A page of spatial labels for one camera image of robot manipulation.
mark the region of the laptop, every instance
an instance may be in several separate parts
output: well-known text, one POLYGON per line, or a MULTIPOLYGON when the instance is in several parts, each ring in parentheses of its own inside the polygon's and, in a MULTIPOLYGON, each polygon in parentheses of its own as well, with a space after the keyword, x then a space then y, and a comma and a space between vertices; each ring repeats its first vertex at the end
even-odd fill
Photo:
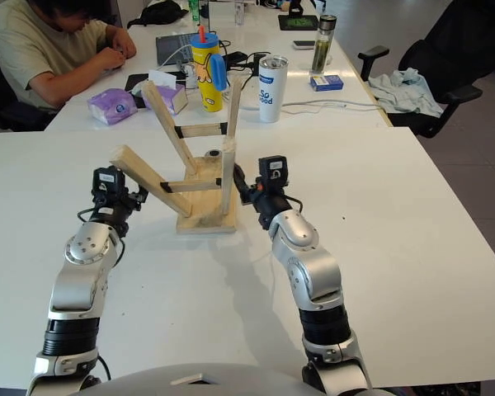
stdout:
POLYGON ((191 47, 186 47, 165 63, 168 57, 174 54, 176 50, 181 48, 183 45, 190 44, 191 37, 194 35, 195 33, 186 33, 185 35, 165 35, 162 37, 156 37, 158 66, 161 66, 162 64, 176 64, 178 60, 183 64, 192 62, 191 47))

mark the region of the man's hand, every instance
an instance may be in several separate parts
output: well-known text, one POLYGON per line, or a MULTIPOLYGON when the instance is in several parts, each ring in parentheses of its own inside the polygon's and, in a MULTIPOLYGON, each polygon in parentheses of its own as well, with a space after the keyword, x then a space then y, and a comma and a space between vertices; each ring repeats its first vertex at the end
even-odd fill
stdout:
POLYGON ((112 48, 114 50, 120 50, 127 59, 132 58, 137 52, 134 42, 130 38, 129 32, 121 28, 118 28, 115 31, 114 38, 112 40, 112 48))
POLYGON ((126 57, 120 51, 116 51, 112 48, 105 48, 94 59, 101 66, 102 70, 110 70, 113 68, 120 68, 125 64, 126 57))

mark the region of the tissue pack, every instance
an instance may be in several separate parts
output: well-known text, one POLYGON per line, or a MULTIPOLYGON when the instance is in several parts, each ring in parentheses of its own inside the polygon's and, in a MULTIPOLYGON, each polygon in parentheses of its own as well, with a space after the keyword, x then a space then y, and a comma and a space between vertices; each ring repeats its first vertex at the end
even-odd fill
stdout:
MULTIPOLYGON (((176 84, 176 89, 171 89, 169 87, 158 87, 158 92, 163 99, 163 103, 167 106, 167 109, 172 115, 178 114, 182 109, 187 106, 187 94, 185 92, 185 87, 181 84, 176 84)), ((145 105, 150 109, 150 103, 147 98, 143 96, 145 105)))
POLYGON ((113 125, 138 111, 134 98, 124 89, 110 88, 88 99, 88 109, 99 121, 113 125))

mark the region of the beige t-shirt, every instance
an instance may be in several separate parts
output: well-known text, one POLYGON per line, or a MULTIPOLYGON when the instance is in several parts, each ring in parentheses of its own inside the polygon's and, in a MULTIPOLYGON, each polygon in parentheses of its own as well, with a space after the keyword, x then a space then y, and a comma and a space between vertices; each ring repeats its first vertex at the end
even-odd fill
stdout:
POLYGON ((106 45, 106 23, 91 21, 80 31, 56 31, 42 21, 27 0, 0 4, 0 68, 20 101, 52 106, 29 87, 44 72, 66 74, 106 45))

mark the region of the white table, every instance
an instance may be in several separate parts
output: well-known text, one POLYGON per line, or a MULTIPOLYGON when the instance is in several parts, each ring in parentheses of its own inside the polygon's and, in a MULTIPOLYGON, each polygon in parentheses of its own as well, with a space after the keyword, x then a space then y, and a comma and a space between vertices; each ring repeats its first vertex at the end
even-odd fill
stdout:
MULTIPOLYGON (((304 2, 307 13, 315 13, 309 2, 304 2)), ((339 44, 334 40, 330 55, 332 63, 327 67, 327 73, 338 74, 345 86, 341 91, 314 92, 309 85, 309 68, 311 66, 313 51, 298 51, 292 48, 293 40, 313 40, 315 31, 280 31, 278 27, 277 10, 265 7, 247 6, 245 24, 234 25, 233 4, 211 4, 211 29, 218 31, 221 40, 230 40, 228 52, 240 50, 245 54, 256 51, 271 51, 274 54, 284 55, 290 60, 288 82, 286 84, 285 102, 307 101, 312 99, 339 99, 356 101, 360 103, 372 103, 369 93, 356 75, 347 56, 339 44)), ((72 98, 49 125, 48 130, 135 130, 161 128, 152 111, 142 110, 138 114, 123 120, 119 124, 108 127, 95 120, 87 109, 87 99, 103 92, 111 87, 124 88, 129 75, 136 73, 148 73, 151 68, 158 66, 156 60, 155 39, 159 35, 181 34, 194 31, 190 16, 185 16, 180 21, 166 26, 132 26, 132 36, 138 53, 133 59, 129 59, 120 70, 111 72, 92 87, 72 98)), ((257 106, 258 80, 252 78, 243 91, 242 106, 257 106)), ((200 93, 197 90, 189 92, 189 106, 180 115, 175 117, 178 125, 194 125, 212 123, 227 120, 227 111, 207 113, 201 105, 200 93)), ((239 114, 240 128, 289 128, 297 125, 311 127, 315 123, 318 127, 328 126, 386 126, 381 113, 374 108, 349 110, 342 108, 317 108, 306 106, 294 106, 287 108, 289 111, 319 111, 319 114, 290 115, 284 113, 281 120, 274 125, 261 124, 257 111, 241 110, 239 114)))
MULTIPOLYGON (((219 141, 189 145, 201 155, 219 141)), ((117 144, 182 178, 157 130, 0 134, 0 387, 28 384, 75 213, 90 207, 92 171, 117 144)), ((288 193, 341 263, 372 383, 495 379, 495 255, 410 131, 238 132, 249 181, 257 159, 277 153, 288 157, 288 193)), ((230 235, 177 236, 175 222, 152 196, 130 218, 98 338, 113 375, 225 361, 299 377, 297 310, 254 210, 239 208, 230 235)))

